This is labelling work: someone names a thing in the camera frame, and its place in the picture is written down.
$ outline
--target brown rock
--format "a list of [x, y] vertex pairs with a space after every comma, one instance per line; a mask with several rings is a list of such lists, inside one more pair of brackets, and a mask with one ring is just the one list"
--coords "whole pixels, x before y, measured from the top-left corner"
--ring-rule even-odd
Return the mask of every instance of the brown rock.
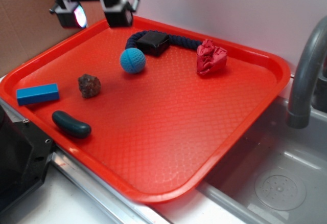
[[101, 83], [97, 77], [84, 74], [78, 78], [78, 88], [83, 98], [91, 98], [99, 94]]

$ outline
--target tray rim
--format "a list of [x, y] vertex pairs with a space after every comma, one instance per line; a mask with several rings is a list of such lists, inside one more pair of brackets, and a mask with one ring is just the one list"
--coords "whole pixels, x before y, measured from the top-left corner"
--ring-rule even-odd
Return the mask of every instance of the tray rim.
[[[116, 188], [116, 190], [122, 192], [127, 197], [146, 204], [160, 203], [177, 198], [182, 194], [185, 194], [194, 189], [196, 185], [200, 183], [200, 181], [207, 175], [210, 169], [212, 169], [217, 164], [219, 159], [222, 158], [224, 154], [228, 151], [226, 150], [226, 144], [228, 144], [228, 147], [231, 148], [237, 142], [239, 137], [255, 122], [255, 120], [278, 96], [278, 94], [288, 84], [291, 77], [291, 73], [289, 66], [282, 58], [274, 54], [250, 48], [241, 44], [233, 43], [204, 34], [199, 34], [196, 32], [166, 25], [137, 16], [134, 17], [134, 27], [139, 28], [140, 30], [156, 29], [158, 31], [164, 31], [169, 34], [182, 35], [195, 40], [204, 40], [206, 38], [210, 38], [214, 42], [219, 42], [219, 46], [226, 48], [228, 50], [228, 55], [231, 55], [231, 57], [238, 58], [237, 55], [239, 54], [239, 52], [242, 52], [242, 56], [245, 56], [246, 58], [245, 60], [242, 58], [241, 61], [256, 64], [270, 70], [276, 77], [277, 81], [277, 84], [275, 85], [273, 90], [263, 99], [261, 103], [257, 105], [257, 107], [245, 118], [245, 120], [243, 120], [243, 122], [235, 129], [235, 131], [222, 143], [222, 145], [212, 154], [212, 156], [210, 156], [210, 158], [207, 159], [203, 166], [198, 171], [196, 171], [195, 174], [192, 175], [192, 177], [188, 181], [186, 181], [180, 187], [177, 187], [174, 190], [162, 194], [149, 194], [139, 192], [128, 182], [122, 181], [119, 175], [117, 175], [110, 169], [104, 167], [99, 162], [95, 161], [92, 156], [88, 155], [86, 152], [77, 150], [74, 146], [74, 143], [68, 140], [65, 136], [57, 134], [54, 138], [56, 141], [60, 141], [56, 143], [61, 149], [68, 152], [78, 161], [81, 161], [82, 159], [81, 163], [83, 165], [92, 170], [96, 175], [98, 175], [108, 184], [114, 183], [112, 186]], [[30, 119], [35, 124], [37, 124], [44, 132], [48, 134], [53, 134], [52, 129], [41, 119], [35, 116], [27, 107], [18, 106], [15, 97], [12, 97], [10, 95], [10, 87], [14, 83], [18, 83], [20, 79], [26, 77], [27, 75], [33, 73], [35, 70], [40, 68], [40, 64], [41, 66], [46, 65], [47, 63], [59, 57], [62, 53], [68, 52], [80, 43], [90, 39], [91, 37], [101, 33], [102, 31], [108, 28], [109, 26], [106, 20], [101, 20], [98, 23], [92, 25], [91, 27], [76, 33], [75, 35], [49, 48], [43, 53], [35, 56], [26, 63], [22, 64], [21, 66], [13, 69], [4, 77], [2, 82], [0, 82], [1, 98], [3, 98], [3, 100], [5, 100], [9, 105], [11, 105], [16, 111], [20, 112], [24, 117]]]

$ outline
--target red tray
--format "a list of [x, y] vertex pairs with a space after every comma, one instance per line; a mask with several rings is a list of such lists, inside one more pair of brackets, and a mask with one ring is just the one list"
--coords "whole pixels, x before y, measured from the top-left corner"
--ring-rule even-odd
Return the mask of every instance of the red tray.
[[[159, 30], [210, 38], [228, 51], [223, 71], [201, 77], [196, 51], [170, 46], [127, 74], [120, 55], [129, 36]], [[97, 76], [101, 92], [83, 99], [77, 78]], [[63, 150], [125, 196], [143, 203], [193, 189], [288, 83], [279, 57], [135, 17], [132, 28], [105, 20], [82, 30], [9, 73], [1, 97], [48, 133]], [[16, 90], [57, 83], [60, 100], [18, 106]], [[91, 125], [86, 139], [63, 134], [51, 115], [63, 110]]]

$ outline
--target faucet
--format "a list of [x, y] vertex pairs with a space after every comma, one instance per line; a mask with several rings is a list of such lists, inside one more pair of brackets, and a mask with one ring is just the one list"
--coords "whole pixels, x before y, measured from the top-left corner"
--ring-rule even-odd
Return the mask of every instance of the faucet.
[[287, 107], [292, 128], [309, 124], [311, 105], [327, 113], [327, 16], [312, 31], [297, 66]]

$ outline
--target blue rectangular block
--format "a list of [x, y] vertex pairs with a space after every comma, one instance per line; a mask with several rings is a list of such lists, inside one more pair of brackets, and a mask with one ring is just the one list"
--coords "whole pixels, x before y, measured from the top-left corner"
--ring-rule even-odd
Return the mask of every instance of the blue rectangular block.
[[28, 105], [58, 99], [59, 92], [56, 83], [17, 90], [17, 101], [19, 105]]

